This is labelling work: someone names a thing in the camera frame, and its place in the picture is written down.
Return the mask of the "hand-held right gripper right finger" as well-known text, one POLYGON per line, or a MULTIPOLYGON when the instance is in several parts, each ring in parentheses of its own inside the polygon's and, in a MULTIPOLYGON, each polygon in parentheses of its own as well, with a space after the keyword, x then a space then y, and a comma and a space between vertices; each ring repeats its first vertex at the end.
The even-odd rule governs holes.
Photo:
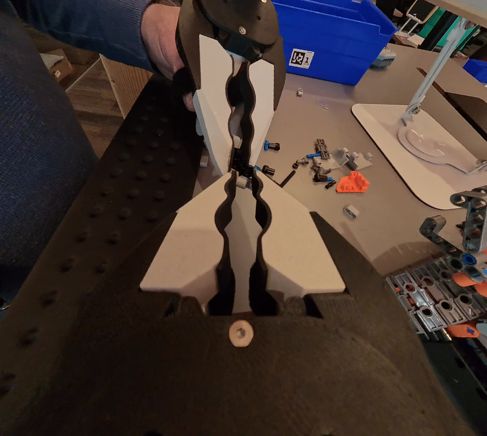
POLYGON ((318 230, 315 214, 261 171, 254 171, 255 219, 261 227, 249 274, 249 305, 257 316, 275 316, 272 293, 303 299, 343 293, 338 268, 318 230))

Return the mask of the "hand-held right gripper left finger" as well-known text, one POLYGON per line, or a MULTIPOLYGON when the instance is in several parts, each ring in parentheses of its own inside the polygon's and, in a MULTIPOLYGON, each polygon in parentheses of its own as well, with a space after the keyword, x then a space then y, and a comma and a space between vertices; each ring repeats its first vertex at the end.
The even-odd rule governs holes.
POLYGON ((232 219, 237 172, 226 173, 182 206, 140 289, 193 297, 212 316, 232 314, 235 275, 225 228, 232 219))

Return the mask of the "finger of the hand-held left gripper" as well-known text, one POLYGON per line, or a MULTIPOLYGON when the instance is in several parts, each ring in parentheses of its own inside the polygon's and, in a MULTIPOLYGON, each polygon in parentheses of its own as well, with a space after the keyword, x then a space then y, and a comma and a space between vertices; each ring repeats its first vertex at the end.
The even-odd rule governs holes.
POLYGON ((265 60, 244 63, 242 98, 242 162, 244 166, 254 166, 275 112, 271 63, 265 60))
POLYGON ((219 176, 231 169, 234 139, 230 125, 235 108, 228 100, 229 81, 238 72, 238 62, 221 44, 199 35, 201 85, 193 96, 193 104, 206 148, 219 176))

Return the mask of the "black thin beam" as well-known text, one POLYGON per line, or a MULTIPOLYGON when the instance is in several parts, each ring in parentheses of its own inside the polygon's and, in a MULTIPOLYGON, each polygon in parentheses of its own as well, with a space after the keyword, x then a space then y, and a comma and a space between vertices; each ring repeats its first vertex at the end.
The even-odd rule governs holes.
POLYGON ((232 156, 231 168, 235 170, 239 176, 243 176, 247 179, 252 178, 254 166, 249 165, 242 155, 242 151, 239 148, 234 148, 232 156))

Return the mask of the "blue plastic bin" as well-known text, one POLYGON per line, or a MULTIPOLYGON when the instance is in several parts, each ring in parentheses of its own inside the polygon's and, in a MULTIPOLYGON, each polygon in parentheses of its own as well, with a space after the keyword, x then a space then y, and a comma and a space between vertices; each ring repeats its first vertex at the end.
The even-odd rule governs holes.
POLYGON ((355 86, 396 26, 370 0, 271 0, 289 74, 355 86))

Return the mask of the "person's left hand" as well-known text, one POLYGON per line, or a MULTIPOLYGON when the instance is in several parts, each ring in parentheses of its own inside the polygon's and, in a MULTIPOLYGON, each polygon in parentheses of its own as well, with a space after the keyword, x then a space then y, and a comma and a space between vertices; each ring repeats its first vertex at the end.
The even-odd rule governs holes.
POLYGON ((145 9, 141 20, 141 36, 149 60, 169 80, 184 67, 175 38, 179 14, 178 7, 157 1, 145 9))

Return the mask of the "grey curved panel piece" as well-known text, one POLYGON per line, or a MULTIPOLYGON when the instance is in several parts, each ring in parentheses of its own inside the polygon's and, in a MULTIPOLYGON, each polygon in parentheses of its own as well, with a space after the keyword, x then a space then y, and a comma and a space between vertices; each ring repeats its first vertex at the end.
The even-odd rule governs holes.
POLYGON ((337 148, 330 153, 327 168, 331 170, 338 169, 348 163, 349 150, 347 148, 337 148))
POLYGON ((200 125, 198 118, 196 118, 195 130, 196 130, 197 135, 203 139, 203 151, 202 151, 202 157, 200 159, 200 167, 207 167, 208 163, 210 161, 210 154, 209 154, 208 148, 206 146, 206 141, 204 139, 203 130, 201 128, 201 125, 200 125))
POLYGON ((352 152, 348 154, 347 165, 352 171, 358 171, 372 165, 373 155, 371 153, 352 152))

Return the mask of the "orange sloped panel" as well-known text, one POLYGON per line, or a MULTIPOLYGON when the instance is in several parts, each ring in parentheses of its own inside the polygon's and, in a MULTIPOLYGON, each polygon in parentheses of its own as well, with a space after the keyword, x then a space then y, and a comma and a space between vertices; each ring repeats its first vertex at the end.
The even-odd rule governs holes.
POLYGON ((359 172, 351 171, 348 176, 342 177, 336 186, 338 193, 364 193, 368 190, 370 182, 359 172))

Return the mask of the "black dimpled pad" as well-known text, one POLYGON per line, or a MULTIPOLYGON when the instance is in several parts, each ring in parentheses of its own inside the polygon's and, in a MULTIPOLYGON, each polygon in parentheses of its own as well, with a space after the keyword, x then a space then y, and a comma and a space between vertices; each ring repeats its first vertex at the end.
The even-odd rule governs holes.
POLYGON ((193 194, 196 114, 152 77, 1 321, 1 425, 50 377, 79 304, 193 194))

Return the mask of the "white book stand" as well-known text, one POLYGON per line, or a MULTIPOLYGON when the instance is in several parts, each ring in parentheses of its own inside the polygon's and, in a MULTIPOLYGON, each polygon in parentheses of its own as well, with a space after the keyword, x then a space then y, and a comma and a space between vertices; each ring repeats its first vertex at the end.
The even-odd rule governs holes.
POLYGON ((472 22, 483 25, 486 0, 438 0, 461 17, 420 87, 405 105, 355 104, 352 114, 410 191, 426 205, 457 208, 450 196, 486 184, 486 162, 477 159, 450 132, 422 110, 422 101, 472 22))

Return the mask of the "grey battery module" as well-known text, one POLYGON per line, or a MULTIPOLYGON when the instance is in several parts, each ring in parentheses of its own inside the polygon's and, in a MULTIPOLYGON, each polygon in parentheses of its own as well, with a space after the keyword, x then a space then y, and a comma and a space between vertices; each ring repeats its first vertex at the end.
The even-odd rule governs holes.
POLYGON ((382 69, 390 66, 396 59, 396 52, 386 45, 377 58, 371 63, 370 69, 382 69))

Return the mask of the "grey orange toy tracked robot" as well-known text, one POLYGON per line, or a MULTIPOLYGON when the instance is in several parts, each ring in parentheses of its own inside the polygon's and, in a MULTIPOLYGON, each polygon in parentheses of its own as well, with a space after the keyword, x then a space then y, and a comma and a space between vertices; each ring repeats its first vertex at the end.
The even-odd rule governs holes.
POLYGON ((442 236, 446 219, 426 218, 420 234, 440 255, 386 277, 438 377, 473 430, 486 435, 486 186, 453 194, 466 212, 461 245, 442 236))

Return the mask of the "cardboard box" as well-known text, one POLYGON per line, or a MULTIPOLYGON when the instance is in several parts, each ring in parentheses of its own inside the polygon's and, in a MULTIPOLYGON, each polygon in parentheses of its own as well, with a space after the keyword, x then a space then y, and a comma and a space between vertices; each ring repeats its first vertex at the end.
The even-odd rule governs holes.
POLYGON ((74 68, 63 49, 40 53, 40 57, 58 83, 71 76, 74 72, 74 68))

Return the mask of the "green box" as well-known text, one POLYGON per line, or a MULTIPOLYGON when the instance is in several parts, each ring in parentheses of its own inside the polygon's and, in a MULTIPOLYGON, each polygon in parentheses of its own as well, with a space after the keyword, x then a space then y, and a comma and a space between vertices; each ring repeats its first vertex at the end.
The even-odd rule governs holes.
MULTIPOLYGON (((423 41, 418 46, 419 49, 434 50, 436 47, 443 48, 447 43, 447 38, 452 29, 460 22, 461 18, 453 13, 438 8, 432 16, 427 20, 420 30, 418 36, 423 38, 423 41)), ((480 30, 480 25, 470 23, 464 29, 462 39, 456 46, 456 51, 461 51, 468 40, 475 36, 480 30)))

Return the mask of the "small blue bin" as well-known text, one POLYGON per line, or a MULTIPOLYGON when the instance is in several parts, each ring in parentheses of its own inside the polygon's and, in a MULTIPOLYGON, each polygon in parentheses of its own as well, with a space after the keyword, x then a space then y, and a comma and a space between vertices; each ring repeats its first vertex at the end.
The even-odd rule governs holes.
POLYGON ((479 82, 485 85, 487 83, 486 66, 487 66, 486 61, 469 59, 464 65, 463 69, 467 71, 475 79, 477 79, 479 82))

